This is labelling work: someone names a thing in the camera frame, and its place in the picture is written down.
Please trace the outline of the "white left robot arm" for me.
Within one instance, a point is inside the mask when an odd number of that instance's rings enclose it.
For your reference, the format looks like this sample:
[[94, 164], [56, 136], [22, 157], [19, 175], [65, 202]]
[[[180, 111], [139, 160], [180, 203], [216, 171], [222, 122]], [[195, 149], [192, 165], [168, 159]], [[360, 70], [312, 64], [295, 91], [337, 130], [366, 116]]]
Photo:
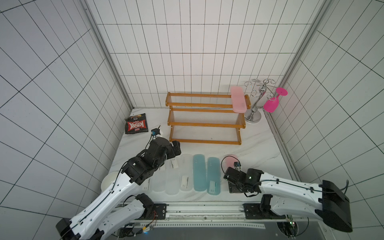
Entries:
[[124, 207], [118, 207], [118, 204], [152, 177], [166, 160], [181, 153], [178, 141], [169, 142], [162, 137], [150, 141], [149, 148], [124, 163], [113, 183], [88, 207], [56, 224], [61, 239], [104, 240], [127, 223], [153, 217], [154, 202], [146, 194], [138, 194]]

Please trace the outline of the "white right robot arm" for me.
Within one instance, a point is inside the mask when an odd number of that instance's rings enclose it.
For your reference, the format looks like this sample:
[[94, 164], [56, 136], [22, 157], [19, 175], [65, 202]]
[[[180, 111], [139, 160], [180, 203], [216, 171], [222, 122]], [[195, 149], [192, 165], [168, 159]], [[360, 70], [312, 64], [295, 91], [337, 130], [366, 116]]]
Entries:
[[256, 169], [247, 172], [227, 168], [224, 179], [230, 189], [246, 197], [261, 196], [256, 204], [244, 204], [247, 219], [273, 220], [288, 216], [322, 221], [328, 227], [344, 233], [353, 231], [350, 200], [345, 186], [339, 189], [333, 182], [310, 184], [278, 178]]

